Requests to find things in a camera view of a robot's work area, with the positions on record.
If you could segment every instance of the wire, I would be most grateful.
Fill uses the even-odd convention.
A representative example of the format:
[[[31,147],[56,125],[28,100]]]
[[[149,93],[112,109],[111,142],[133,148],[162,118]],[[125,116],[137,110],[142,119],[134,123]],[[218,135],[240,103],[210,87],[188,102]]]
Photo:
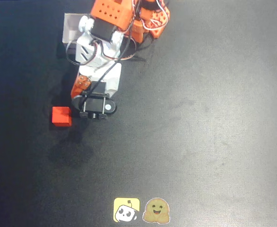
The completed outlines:
[[[129,56],[127,56],[127,57],[121,58],[121,61],[128,60],[128,59],[132,58],[135,55],[136,51],[137,51],[137,42],[132,37],[131,37],[131,41],[134,43],[134,46],[135,46],[134,47],[135,48],[134,49],[134,53],[129,55]],[[100,42],[100,46],[101,46],[102,55],[104,55],[106,58],[108,58],[110,60],[114,60],[114,61],[118,60],[118,58],[109,57],[108,55],[106,55],[104,53],[104,46],[103,46],[102,42]]]
[[[93,44],[94,44],[94,46],[95,46],[95,49],[94,49],[94,51],[93,51],[91,57],[90,57],[87,61],[85,61],[85,62],[83,62],[83,63],[79,63],[79,62],[72,61],[72,60],[69,58],[69,56],[68,56],[69,47],[70,47],[70,45],[72,44],[72,42],[74,42],[74,41],[77,41],[77,40],[76,40],[76,39],[70,40],[69,43],[68,43],[67,46],[66,46],[65,53],[66,53],[66,58],[67,58],[67,60],[68,60],[70,63],[72,63],[72,64],[74,64],[74,65],[77,65],[77,66],[87,65],[87,64],[90,63],[90,62],[95,58],[95,56],[96,56],[96,52],[97,52],[97,44],[96,44],[96,42],[93,42]]]
[[[129,30],[129,36],[128,36],[128,40],[125,46],[125,49],[122,51],[122,53],[119,55],[118,59],[115,61],[115,63],[109,68],[107,69],[107,71],[100,77],[100,79],[96,82],[96,84],[88,91],[88,93],[85,95],[84,100],[82,101],[82,103],[80,103],[79,108],[81,109],[83,104],[86,102],[86,100],[89,98],[89,96],[93,93],[93,91],[95,90],[95,88],[101,83],[101,81],[104,79],[104,77],[110,72],[110,70],[112,70],[114,68],[114,66],[116,66],[117,63],[119,63],[123,57],[123,55],[125,54],[126,50],[129,47],[130,44],[130,40],[131,40],[131,32],[132,32],[132,27],[133,27],[133,23],[134,20],[132,20],[131,24],[130,24],[130,30]]]
[[[159,0],[156,0],[156,2],[157,2],[157,4],[158,4],[159,8],[161,9],[161,11],[165,14],[167,20],[166,20],[166,22],[165,22],[163,25],[161,25],[161,26],[159,26],[159,27],[154,27],[154,28],[149,28],[149,27],[147,27],[146,24],[145,24],[145,21],[142,20],[142,24],[143,24],[144,29],[146,29],[146,30],[148,30],[148,31],[155,31],[155,30],[158,30],[158,29],[160,29],[160,28],[162,28],[162,27],[165,27],[165,26],[168,24],[168,21],[169,21],[168,14],[166,13],[166,11],[164,10],[164,8],[163,8],[162,5],[160,4]]]

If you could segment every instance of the black surface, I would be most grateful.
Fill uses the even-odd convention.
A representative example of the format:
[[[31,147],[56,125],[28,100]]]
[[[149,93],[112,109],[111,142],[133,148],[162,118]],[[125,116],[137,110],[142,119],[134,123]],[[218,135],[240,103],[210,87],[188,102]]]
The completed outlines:
[[[63,14],[91,6],[0,1],[0,226],[114,226],[121,196],[166,199],[166,226],[277,227],[277,0],[171,1],[118,111],[55,130],[76,76]]]

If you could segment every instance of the red block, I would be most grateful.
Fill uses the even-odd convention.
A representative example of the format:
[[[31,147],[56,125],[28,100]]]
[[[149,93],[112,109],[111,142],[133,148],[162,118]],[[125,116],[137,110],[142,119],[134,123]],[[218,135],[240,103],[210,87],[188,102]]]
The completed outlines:
[[[70,127],[71,121],[71,109],[65,106],[52,107],[52,123],[58,127]]]

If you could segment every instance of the robot logo sticker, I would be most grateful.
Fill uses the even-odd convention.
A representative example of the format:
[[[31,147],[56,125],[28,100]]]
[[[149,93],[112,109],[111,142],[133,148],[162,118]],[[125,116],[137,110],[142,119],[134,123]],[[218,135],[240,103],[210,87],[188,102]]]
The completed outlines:
[[[143,220],[147,223],[167,224],[170,222],[170,208],[162,198],[153,198],[146,204]]]
[[[115,222],[134,222],[138,219],[140,202],[137,198],[116,198],[113,205]]]

